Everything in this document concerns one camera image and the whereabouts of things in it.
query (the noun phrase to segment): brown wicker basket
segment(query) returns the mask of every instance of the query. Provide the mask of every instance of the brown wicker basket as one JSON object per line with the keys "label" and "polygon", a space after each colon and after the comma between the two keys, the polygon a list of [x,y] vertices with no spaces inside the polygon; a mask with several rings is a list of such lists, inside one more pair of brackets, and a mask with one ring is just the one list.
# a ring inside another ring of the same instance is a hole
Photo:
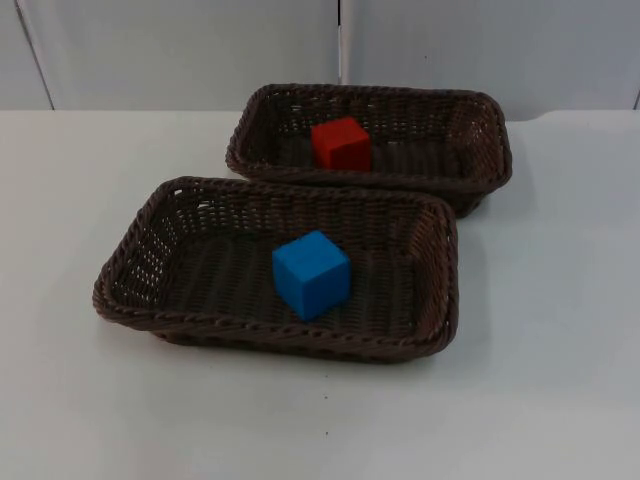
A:
{"label": "brown wicker basket", "polygon": [[[349,255],[352,293],[307,324],[275,292],[271,251],[314,229]],[[430,355],[456,331],[454,214],[421,194],[179,178],[138,212],[93,304],[179,344],[371,362]]]}
{"label": "brown wicker basket", "polygon": [[[371,135],[370,173],[314,166],[311,127],[344,116]],[[511,151],[502,111],[483,93],[268,85],[249,100],[227,165],[270,182],[430,193],[465,216],[509,180]]]}

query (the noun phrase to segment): white wall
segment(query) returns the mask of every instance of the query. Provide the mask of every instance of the white wall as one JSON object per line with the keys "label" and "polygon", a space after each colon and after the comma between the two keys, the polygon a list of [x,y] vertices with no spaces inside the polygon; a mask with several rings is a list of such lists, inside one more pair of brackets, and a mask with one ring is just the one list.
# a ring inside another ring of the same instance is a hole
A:
{"label": "white wall", "polygon": [[484,90],[516,119],[629,109],[638,18],[638,0],[343,0],[343,78]]}
{"label": "white wall", "polygon": [[332,0],[20,0],[63,109],[240,109],[270,82],[335,82]]}
{"label": "white wall", "polygon": [[49,109],[13,0],[0,0],[0,110]]}

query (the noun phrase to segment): basket rim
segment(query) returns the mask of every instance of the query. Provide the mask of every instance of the basket rim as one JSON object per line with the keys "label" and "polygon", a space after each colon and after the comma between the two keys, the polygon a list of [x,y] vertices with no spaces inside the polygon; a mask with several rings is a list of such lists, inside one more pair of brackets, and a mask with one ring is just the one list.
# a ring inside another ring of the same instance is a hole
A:
{"label": "basket rim", "polygon": [[[462,179],[451,179],[446,177],[429,178],[419,174],[406,173],[383,173],[383,172],[367,172],[363,175],[361,172],[352,172],[347,170],[330,170],[322,171],[312,167],[296,167],[282,166],[271,164],[254,164],[246,162],[240,155],[240,150],[248,135],[248,126],[251,125],[256,114],[257,108],[252,108],[266,97],[273,93],[286,92],[290,90],[303,91],[331,91],[342,90],[344,92],[352,92],[356,95],[367,95],[371,93],[386,95],[414,95],[416,97],[424,97],[426,95],[441,95],[454,97],[473,97],[487,104],[495,117],[495,123],[498,127],[498,137],[500,146],[502,147],[502,166],[503,171],[494,179],[477,179],[467,177]],[[265,85],[256,90],[249,100],[240,117],[238,125],[229,141],[226,153],[227,166],[235,173],[256,178],[264,178],[272,182],[288,182],[288,177],[295,177],[297,182],[306,183],[301,180],[300,175],[308,172],[314,172],[316,180],[313,184],[330,185],[332,181],[340,184],[350,184],[354,187],[366,186],[370,183],[378,181],[380,186],[384,188],[415,188],[429,189],[434,193],[446,191],[456,193],[491,193],[498,188],[504,186],[513,175],[513,155],[509,143],[509,137],[505,124],[504,112],[500,108],[498,102],[484,92],[462,89],[419,89],[411,87],[389,87],[389,86],[373,86],[373,85],[334,85],[334,84],[299,84],[299,83],[273,83]]]}
{"label": "basket rim", "polygon": [[[326,196],[330,194],[338,194],[348,196],[364,196],[368,198],[398,198],[407,199],[418,202],[425,208],[435,209],[431,211],[433,215],[441,217],[447,224],[448,235],[447,242],[447,258],[448,265],[448,285],[447,296],[448,304],[444,309],[442,318],[438,319],[438,325],[432,329],[427,335],[411,335],[403,338],[366,335],[356,332],[332,332],[327,329],[314,326],[313,324],[300,323],[299,325],[277,325],[260,322],[259,320],[243,319],[230,314],[210,314],[210,313],[189,313],[181,311],[171,311],[164,309],[149,309],[141,307],[129,307],[118,302],[112,294],[112,285],[116,278],[122,272],[128,260],[136,251],[140,240],[144,235],[145,228],[150,224],[157,208],[164,201],[166,196],[171,192],[181,188],[213,188],[223,186],[228,188],[249,187],[262,189],[264,192],[270,190],[291,191],[297,190],[307,196]],[[369,190],[357,189],[351,187],[343,188],[323,188],[323,187],[305,187],[299,185],[283,185],[265,182],[247,182],[236,179],[218,179],[218,178],[202,178],[202,177],[179,177],[162,183],[150,196],[145,205],[138,211],[133,223],[124,235],[113,254],[102,267],[97,280],[94,283],[92,301],[94,308],[103,318],[120,323],[136,330],[161,332],[170,330],[175,333],[191,333],[198,325],[207,325],[213,327],[241,327],[251,329],[259,333],[260,331],[270,332],[286,332],[299,335],[313,335],[318,340],[322,338],[343,338],[349,342],[362,342],[376,345],[392,345],[395,348],[405,347],[411,349],[426,349],[429,345],[437,341],[439,338],[447,334],[447,326],[449,327],[450,338],[455,334],[457,328],[457,299],[458,299],[458,283],[457,283],[457,229],[455,224],[455,215],[453,210],[444,201],[437,197],[433,197],[423,193],[402,192],[402,191],[386,191],[386,190]],[[140,328],[139,323],[148,320],[158,322],[158,327],[154,329]],[[176,320],[180,320],[180,325],[176,326]]]}

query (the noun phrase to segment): cube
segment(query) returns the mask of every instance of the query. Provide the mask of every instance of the cube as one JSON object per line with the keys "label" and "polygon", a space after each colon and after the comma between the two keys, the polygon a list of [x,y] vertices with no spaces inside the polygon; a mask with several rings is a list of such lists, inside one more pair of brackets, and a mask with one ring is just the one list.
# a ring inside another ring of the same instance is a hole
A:
{"label": "cube", "polygon": [[276,291],[305,322],[345,302],[351,262],[322,232],[311,232],[273,251]]}
{"label": "cube", "polygon": [[371,170],[371,139],[354,118],[345,117],[311,128],[316,165],[332,170]]}

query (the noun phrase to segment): wicker basket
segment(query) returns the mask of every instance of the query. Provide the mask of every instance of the wicker basket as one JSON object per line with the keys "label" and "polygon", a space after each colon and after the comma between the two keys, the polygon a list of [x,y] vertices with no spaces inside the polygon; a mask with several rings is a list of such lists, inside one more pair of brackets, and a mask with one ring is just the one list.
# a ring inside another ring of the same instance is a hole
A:
{"label": "wicker basket", "polygon": [[[271,251],[310,230],[349,255],[352,292],[306,324]],[[103,317],[173,343],[371,362],[442,350],[458,316],[453,211],[427,195],[180,178],[160,186],[95,283]]]}
{"label": "wicker basket", "polygon": [[[370,173],[314,166],[311,127],[347,115],[371,135]],[[465,216],[509,180],[511,151],[502,111],[483,93],[268,85],[249,100],[227,165],[270,182],[430,193]]]}

